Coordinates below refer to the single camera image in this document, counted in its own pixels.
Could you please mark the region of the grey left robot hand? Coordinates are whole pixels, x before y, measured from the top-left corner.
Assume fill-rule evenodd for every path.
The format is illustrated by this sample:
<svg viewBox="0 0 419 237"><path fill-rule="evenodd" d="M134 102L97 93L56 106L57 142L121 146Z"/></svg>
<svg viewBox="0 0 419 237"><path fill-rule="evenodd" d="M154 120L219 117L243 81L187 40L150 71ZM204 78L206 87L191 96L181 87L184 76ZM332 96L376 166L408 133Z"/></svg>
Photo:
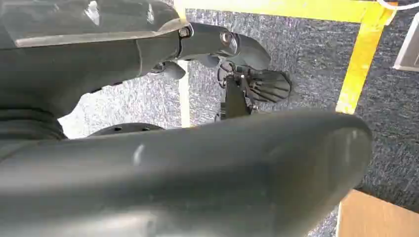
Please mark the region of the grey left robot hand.
<svg viewBox="0 0 419 237"><path fill-rule="evenodd" d="M221 58L217 122L69 139L58 121L87 93ZM253 38L161 0L1 1L1 236L306 235L360 182L373 136L333 111L253 115L247 100L291 90L270 61Z"/></svg>

